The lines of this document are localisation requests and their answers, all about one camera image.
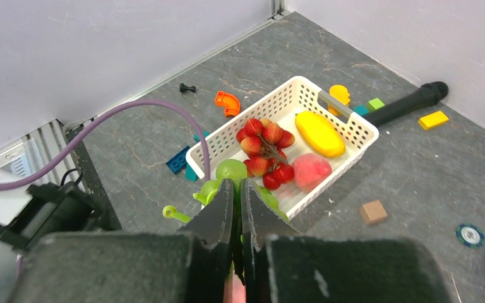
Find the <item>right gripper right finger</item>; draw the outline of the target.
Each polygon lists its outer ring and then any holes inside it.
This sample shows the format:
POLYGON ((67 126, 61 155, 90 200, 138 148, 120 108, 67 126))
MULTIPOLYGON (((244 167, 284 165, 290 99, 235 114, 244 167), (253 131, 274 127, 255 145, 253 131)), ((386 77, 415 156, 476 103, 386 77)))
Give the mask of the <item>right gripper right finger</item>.
POLYGON ((266 239, 299 235, 299 231, 262 200, 257 185, 250 179, 241 183, 241 218, 246 301, 271 302, 266 239))

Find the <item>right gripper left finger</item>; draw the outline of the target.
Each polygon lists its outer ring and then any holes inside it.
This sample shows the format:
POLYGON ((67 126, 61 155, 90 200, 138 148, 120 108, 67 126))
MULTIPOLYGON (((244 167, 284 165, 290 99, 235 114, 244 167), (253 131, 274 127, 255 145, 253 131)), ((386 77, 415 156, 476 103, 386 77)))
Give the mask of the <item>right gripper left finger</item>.
POLYGON ((233 182, 223 179, 211 202, 179 229, 193 240, 186 302, 224 301, 232 276, 233 199, 233 182))

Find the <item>green fake grapes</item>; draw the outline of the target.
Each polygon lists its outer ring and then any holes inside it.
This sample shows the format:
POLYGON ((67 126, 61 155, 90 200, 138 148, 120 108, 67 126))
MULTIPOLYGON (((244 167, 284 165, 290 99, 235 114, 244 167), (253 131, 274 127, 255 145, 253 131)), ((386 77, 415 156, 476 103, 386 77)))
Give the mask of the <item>green fake grapes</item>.
POLYGON ((197 230, 200 227, 220 229, 241 224, 241 184, 251 182, 247 169, 249 162, 228 159, 220 163, 215 171, 215 178, 205 181, 193 198, 201 203, 201 211, 190 217, 179 212, 175 206, 167 205, 162 215, 168 219, 179 220, 186 229, 197 230))

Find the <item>pink fake peach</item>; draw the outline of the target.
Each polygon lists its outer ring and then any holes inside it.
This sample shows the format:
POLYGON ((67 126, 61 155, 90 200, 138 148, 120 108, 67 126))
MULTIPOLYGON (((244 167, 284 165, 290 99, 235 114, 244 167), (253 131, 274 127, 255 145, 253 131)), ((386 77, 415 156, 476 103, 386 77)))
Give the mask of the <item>pink fake peach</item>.
POLYGON ((332 173, 329 161, 315 153, 298 156, 292 167, 295 185, 305 193, 311 192, 332 173))

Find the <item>red fake fruit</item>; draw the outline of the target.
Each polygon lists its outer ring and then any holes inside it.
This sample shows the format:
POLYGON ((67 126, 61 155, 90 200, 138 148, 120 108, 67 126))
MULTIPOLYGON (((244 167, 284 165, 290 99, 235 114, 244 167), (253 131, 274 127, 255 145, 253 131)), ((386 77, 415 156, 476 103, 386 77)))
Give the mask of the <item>red fake fruit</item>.
POLYGON ((294 135, 267 118, 248 118, 236 134, 247 159, 243 161, 250 178, 260 178, 263 187, 275 191, 294 180, 294 169, 284 149, 295 142, 294 135))

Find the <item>yellow fake fruit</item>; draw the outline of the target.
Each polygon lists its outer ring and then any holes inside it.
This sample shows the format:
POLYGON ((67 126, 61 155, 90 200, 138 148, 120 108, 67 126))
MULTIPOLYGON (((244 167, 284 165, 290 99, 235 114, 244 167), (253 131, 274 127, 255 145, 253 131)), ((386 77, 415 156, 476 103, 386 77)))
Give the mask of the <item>yellow fake fruit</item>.
POLYGON ((319 155, 336 158, 346 152, 343 139, 324 116, 304 111, 296 114, 295 126, 302 139, 319 155))

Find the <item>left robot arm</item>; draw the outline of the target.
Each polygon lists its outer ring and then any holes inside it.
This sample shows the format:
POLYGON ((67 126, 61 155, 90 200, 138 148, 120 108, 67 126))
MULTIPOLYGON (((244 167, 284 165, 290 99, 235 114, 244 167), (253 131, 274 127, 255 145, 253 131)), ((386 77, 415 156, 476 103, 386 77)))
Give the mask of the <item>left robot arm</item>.
MULTIPOLYGON (((20 176, 0 170, 0 185, 20 180, 20 176)), ((35 182, 0 191, 0 302, 13 301, 16 289, 29 279, 36 249, 51 236, 121 228, 110 202, 89 193, 75 180, 35 182)))

